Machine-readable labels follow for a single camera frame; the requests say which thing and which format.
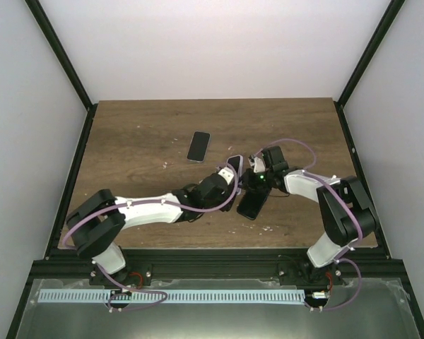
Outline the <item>black phone rear table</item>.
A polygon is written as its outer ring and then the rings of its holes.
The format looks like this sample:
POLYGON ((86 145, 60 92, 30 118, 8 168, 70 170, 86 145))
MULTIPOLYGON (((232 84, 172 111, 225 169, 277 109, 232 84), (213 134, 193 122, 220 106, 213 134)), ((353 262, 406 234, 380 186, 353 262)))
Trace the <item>black phone rear table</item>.
POLYGON ((187 159, 193 162, 203 162, 206 157, 210 139, 210 133, 195 131, 189 145, 187 159))

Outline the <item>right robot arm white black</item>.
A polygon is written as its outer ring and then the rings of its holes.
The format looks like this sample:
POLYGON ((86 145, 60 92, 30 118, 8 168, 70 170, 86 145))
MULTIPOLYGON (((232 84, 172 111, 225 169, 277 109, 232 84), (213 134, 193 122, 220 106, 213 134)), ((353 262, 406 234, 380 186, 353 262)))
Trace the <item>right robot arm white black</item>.
POLYGON ((307 260, 297 264, 305 283, 317 284, 329 266, 379 228, 375 207, 357 177, 323 177, 292 167, 278 146, 250 156, 249 163, 239 179, 245 192, 237 207, 240 215, 255 220, 274 189, 319 206, 324 234, 307 250, 307 260))

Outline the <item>black phone front table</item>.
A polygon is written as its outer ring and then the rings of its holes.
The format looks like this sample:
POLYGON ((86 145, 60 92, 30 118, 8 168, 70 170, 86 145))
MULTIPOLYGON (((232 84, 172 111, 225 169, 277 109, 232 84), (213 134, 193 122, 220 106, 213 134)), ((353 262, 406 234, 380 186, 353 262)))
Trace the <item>black phone front table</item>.
POLYGON ((270 193, 271 189, 245 189, 237 206, 237 213, 249 220, 255 220, 270 193))

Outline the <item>black frame post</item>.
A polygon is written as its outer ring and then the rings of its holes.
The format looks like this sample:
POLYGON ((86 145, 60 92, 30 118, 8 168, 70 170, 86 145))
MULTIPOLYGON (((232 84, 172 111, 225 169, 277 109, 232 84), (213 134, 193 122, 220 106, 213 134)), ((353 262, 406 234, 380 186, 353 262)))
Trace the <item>black frame post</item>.
POLYGON ((91 112, 94 108, 94 104, 87 94, 86 89, 82 84, 81 79, 79 78, 42 4, 38 0, 25 0, 25 4, 33 15, 33 18, 52 49, 57 61, 66 74, 82 105, 87 112, 91 112))
POLYGON ((394 23, 400 10, 402 9, 405 0, 391 0, 388 3, 377 27, 375 28, 369 42, 367 43, 363 53, 361 54, 350 78, 348 79, 337 103, 340 107, 345 107, 355 91, 365 71, 367 70, 370 62, 376 54, 379 46, 383 42, 386 34, 389 32, 390 27, 394 23))

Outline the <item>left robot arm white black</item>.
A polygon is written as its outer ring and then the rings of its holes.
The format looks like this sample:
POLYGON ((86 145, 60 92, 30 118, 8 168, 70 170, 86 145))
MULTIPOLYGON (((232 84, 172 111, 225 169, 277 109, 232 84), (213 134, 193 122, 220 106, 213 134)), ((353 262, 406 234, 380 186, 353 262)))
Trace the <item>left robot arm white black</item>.
POLYGON ((130 283, 131 268, 114 242, 121 231, 155 223, 193 222, 205 213, 227 211, 236 190, 235 173, 228 167, 198 184, 162 196, 124 198, 102 189, 67 217, 68 232, 62 244, 71 240, 79 258, 95 262, 114 285, 126 285, 130 283))

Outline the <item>black phone table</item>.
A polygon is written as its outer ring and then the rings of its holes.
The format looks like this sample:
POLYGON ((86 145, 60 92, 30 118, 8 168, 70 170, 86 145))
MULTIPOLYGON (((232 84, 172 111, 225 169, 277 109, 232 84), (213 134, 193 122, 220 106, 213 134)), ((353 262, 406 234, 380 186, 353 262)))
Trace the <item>black phone table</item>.
POLYGON ((210 139, 210 133, 195 131, 189 145, 187 159, 193 162, 203 162, 206 157, 210 139))
POLYGON ((245 189, 237 206, 237 213, 249 220, 255 220, 270 193, 271 189, 245 189))

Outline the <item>phone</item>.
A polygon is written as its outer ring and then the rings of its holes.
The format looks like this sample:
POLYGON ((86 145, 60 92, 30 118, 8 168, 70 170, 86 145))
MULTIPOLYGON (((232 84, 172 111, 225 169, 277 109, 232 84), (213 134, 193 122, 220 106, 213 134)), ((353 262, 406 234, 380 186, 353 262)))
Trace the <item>phone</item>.
POLYGON ((243 173, 243 156, 233 155, 227 159, 227 163, 236 171, 234 180, 237 182, 236 195, 239 196, 241 194, 240 179, 243 173))

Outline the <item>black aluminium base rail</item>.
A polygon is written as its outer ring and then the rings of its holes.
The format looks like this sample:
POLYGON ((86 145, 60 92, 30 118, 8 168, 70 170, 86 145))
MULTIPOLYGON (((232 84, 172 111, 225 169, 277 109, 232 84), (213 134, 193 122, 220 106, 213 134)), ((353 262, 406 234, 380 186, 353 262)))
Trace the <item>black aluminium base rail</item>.
POLYGON ((378 248, 346 254, 348 262, 314 268, 306 250, 299 249, 125 249, 129 272, 149 282, 174 279, 275 279, 282 285, 319 287, 329 277, 394 278, 407 281, 404 263, 378 248))

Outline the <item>right black frame post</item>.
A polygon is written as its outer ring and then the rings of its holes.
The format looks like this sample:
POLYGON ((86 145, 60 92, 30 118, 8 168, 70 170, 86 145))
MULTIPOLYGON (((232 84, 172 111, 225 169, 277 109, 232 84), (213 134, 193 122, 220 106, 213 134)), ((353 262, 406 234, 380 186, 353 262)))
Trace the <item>right black frame post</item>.
POLYGON ((367 70, 370 62, 376 54, 379 46, 383 42, 386 34, 389 32, 390 27, 394 23, 400 10, 402 9, 405 0, 391 0, 388 3, 377 27, 375 28, 369 42, 367 43, 363 53, 361 54, 350 78, 348 79, 337 103, 340 107, 345 107, 355 91, 365 71, 367 70))

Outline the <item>metal sheet front panel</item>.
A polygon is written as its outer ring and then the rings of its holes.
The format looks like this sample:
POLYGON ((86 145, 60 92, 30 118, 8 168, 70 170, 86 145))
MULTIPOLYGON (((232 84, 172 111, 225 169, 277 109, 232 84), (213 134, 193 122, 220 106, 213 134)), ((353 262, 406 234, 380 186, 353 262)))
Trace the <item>metal sheet front panel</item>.
MULTIPOLYGON (((154 290, 294 290, 260 280, 157 281, 154 290)), ((398 280, 350 279, 322 311, 308 304, 39 303, 42 289, 115 290, 37 280, 10 338, 419 338, 398 280)))

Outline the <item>left black frame post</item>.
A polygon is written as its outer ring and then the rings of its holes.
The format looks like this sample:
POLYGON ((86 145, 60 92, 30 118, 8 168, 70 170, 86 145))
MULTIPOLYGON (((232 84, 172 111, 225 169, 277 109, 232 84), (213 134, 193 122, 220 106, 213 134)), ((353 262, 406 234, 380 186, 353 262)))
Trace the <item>left black frame post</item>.
POLYGON ((42 4, 38 0, 25 0, 25 4, 33 15, 33 18, 52 49, 57 61, 66 74, 82 105, 87 112, 91 112, 94 108, 94 104, 87 94, 86 89, 82 84, 81 79, 79 78, 42 4))

